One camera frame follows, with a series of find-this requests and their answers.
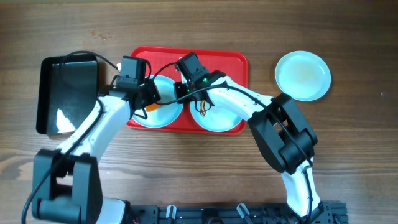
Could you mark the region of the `orange sponge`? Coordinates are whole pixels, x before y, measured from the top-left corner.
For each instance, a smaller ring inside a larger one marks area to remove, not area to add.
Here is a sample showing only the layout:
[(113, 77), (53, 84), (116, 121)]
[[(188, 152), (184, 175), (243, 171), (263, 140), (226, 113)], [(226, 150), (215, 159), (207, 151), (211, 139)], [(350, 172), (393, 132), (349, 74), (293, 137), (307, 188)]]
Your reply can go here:
[(156, 104), (156, 103), (153, 103), (153, 104), (148, 105), (148, 106), (145, 107), (145, 109), (146, 109), (147, 112), (155, 111), (155, 110), (157, 110), (158, 108), (160, 108), (160, 105), (158, 105), (158, 104)]

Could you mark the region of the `white plate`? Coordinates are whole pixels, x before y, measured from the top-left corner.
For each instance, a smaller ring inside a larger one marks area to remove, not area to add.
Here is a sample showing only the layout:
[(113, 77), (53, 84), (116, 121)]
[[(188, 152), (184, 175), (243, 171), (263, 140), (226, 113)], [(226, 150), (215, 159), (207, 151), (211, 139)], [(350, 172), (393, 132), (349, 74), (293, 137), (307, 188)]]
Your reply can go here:
[[(174, 90), (174, 80), (163, 75), (158, 75), (154, 82), (160, 93), (160, 101), (162, 103), (173, 101), (177, 98)], [(173, 103), (160, 106), (154, 111), (147, 111), (147, 119), (142, 119), (136, 115), (132, 119), (146, 128), (163, 128), (173, 123), (179, 117), (182, 110), (182, 104)]]
[(203, 129), (221, 133), (235, 128), (242, 119), (220, 106), (210, 106), (204, 102), (190, 102), (190, 112), (194, 121)]

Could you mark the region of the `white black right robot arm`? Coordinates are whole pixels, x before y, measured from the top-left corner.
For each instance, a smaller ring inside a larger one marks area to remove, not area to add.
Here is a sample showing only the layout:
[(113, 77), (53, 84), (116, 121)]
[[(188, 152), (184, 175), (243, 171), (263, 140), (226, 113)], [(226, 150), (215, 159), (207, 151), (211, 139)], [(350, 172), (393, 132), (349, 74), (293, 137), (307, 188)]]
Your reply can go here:
[(186, 71), (181, 78), (187, 88), (183, 98), (205, 100), (248, 123), (262, 157), (282, 175), (287, 206), (303, 221), (313, 221), (321, 202), (312, 174), (318, 139), (295, 101), (285, 93), (251, 91), (218, 70)]

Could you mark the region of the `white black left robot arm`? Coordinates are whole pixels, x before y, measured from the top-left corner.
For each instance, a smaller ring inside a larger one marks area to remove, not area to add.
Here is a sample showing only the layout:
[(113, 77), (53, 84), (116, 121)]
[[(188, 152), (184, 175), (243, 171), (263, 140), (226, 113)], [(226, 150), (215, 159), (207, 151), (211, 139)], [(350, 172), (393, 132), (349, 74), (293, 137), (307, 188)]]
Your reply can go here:
[(134, 112), (160, 100), (153, 80), (108, 85), (80, 127), (54, 150), (34, 157), (33, 184), (21, 222), (130, 223), (130, 203), (103, 197), (98, 163), (116, 133)]

